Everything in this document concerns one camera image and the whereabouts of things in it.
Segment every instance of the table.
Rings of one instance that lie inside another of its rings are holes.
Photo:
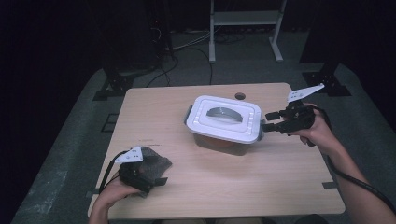
[[[270,45],[278,63],[283,63],[283,57],[277,46],[277,37],[285,13],[287,0],[282,0],[279,10],[269,11],[225,11],[217,12],[214,7],[214,0],[210,2],[210,39],[209,39],[209,61],[216,61],[215,52],[215,26],[220,25],[264,25],[273,24],[275,26],[274,35],[269,37]]]
[[[117,202],[109,218],[343,213],[338,190],[323,187],[332,177],[320,152],[303,145],[297,136],[266,133],[244,156],[196,146],[183,123],[189,106],[200,95],[234,99],[238,92],[265,114],[286,107],[290,86],[266,83],[128,90],[96,187],[109,162],[133,146],[151,147],[173,165],[163,175],[168,177],[165,186],[154,188],[146,199],[133,196]],[[88,214],[96,197],[92,197]]]

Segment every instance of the white shelf leg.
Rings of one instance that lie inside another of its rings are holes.
[[[280,53],[280,50],[279,50],[279,47],[277,46],[276,41],[277,41],[277,37],[279,35],[280,25],[282,24],[283,15],[285,13],[285,7],[286,7],[286,2],[287,1],[288,0],[283,0],[283,2],[282,2],[282,6],[280,7],[279,14],[277,16],[274,36],[269,38],[270,39],[271,48],[272,48],[272,50],[274,52],[274,55],[275,55],[277,63],[283,63],[283,57],[282,57],[282,54]]]
[[[210,40],[209,40],[209,61],[214,63],[216,61],[215,53],[215,9],[214,0],[210,2]]]

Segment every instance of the hand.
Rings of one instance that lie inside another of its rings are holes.
[[[99,194],[93,204],[90,215],[90,224],[107,224],[108,223],[108,210],[117,201],[125,198],[126,196],[137,193],[140,190],[131,186],[125,185],[120,181],[118,173],[114,174],[110,182],[105,186],[103,191]]]
[[[332,134],[329,126],[326,124],[323,115],[314,109],[315,122],[310,129],[302,129],[297,132],[289,133],[290,135],[300,135],[301,141],[306,144],[311,141],[317,145],[319,150],[327,155],[332,155],[337,148],[342,147],[338,139]]]
[[[139,189],[135,189],[131,186],[125,185],[116,173],[110,182],[106,185],[103,191],[100,193],[96,201],[103,205],[111,207],[115,202],[125,198],[126,196],[139,192]]]

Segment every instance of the dark background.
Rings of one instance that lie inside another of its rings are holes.
[[[0,3],[0,217],[6,223],[28,192],[81,90],[102,67],[102,53],[110,50],[131,67],[151,66],[156,63],[152,58],[161,55],[159,46],[151,46],[149,39],[151,27],[165,25],[163,1],[144,2]],[[216,2],[217,10],[279,7],[279,1]],[[395,4],[375,0],[289,0],[282,24],[282,30],[289,32],[311,29],[301,63],[335,59],[345,64],[358,75],[394,130]],[[208,29],[209,1],[169,0],[169,7],[171,30]],[[125,42],[126,37],[134,41]]]

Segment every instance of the food container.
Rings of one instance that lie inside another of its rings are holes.
[[[203,95],[185,123],[198,146],[242,156],[262,138],[261,118],[262,111],[252,103]]]

